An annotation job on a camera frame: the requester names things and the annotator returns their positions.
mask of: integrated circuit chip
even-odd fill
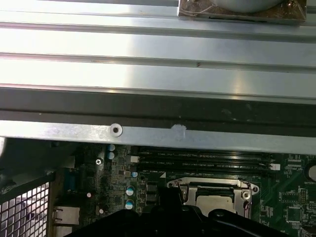
[[[287,221],[288,222],[300,222],[302,217],[302,210],[299,207],[288,207],[287,208]]]
[[[121,197],[114,197],[114,202],[115,203],[122,203],[122,198]]]

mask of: mounting hole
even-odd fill
[[[121,136],[123,133],[123,128],[121,125],[119,125],[118,123],[113,123],[110,127],[110,134],[113,137],[119,137]]]

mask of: screw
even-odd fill
[[[242,198],[245,200],[248,200],[250,198],[250,193],[249,192],[243,192],[242,193]]]
[[[103,163],[103,160],[102,160],[102,159],[96,159],[96,160],[95,160],[95,163],[96,163],[97,165],[101,165],[101,164]]]

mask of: metal rail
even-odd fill
[[[314,8],[296,27],[180,19],[171,6],[2,1],[0,86],[314,104]]]

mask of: electrolytic capacitor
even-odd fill
[[[108,153],[108,159],[114,159],[115,158],[115,153],[114,152],[109,152]]]
[[[115,150],[115,145],[114,144],[110,144],[108,146],[108,151],[113,152]]]
[[[133,186],[128,186],[127,189],[126,189],[126,194],[128,196],[133,196],[134,195],[134,187]]]
[[[125,204],[125,208],[127,209],[127,210],[131,210],[131,209],[133,209],[133,207],[134,207],[134,201],[133,200],[127,200],[126,201],[126,204]]]

